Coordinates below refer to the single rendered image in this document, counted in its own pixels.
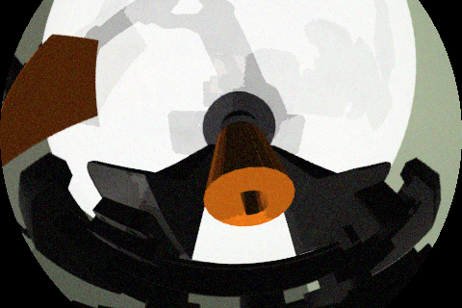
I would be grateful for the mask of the orange knob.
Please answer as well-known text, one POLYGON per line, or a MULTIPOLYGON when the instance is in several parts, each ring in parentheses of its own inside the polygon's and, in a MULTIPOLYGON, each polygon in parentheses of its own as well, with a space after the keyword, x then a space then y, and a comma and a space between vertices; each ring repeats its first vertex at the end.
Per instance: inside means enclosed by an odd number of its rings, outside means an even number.
POLYGON ((254 123, 224 127, 204 193, 204 207, 219 222, 254 226, 284 213, 294 199, 292 178, 254 123))

